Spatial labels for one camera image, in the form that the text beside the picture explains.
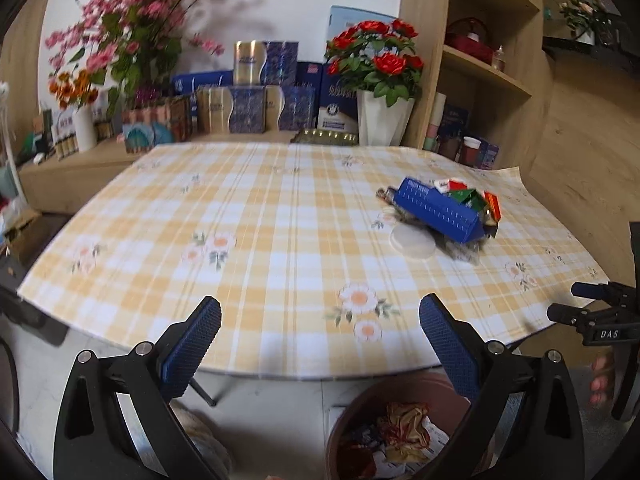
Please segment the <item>person's right hand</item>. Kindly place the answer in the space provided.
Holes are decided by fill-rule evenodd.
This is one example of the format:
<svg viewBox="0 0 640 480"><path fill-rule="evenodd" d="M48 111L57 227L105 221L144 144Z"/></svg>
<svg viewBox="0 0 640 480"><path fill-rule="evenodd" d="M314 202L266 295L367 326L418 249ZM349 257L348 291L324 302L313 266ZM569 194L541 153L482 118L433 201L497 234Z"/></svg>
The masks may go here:
<svg viewBox="0 0 640 480"><path fill-rule="evenodd" d="M599 406L608 403L612 399L615 384L614 356L612 353L598 356L591 364L591 370L590 404Z"/></svg>

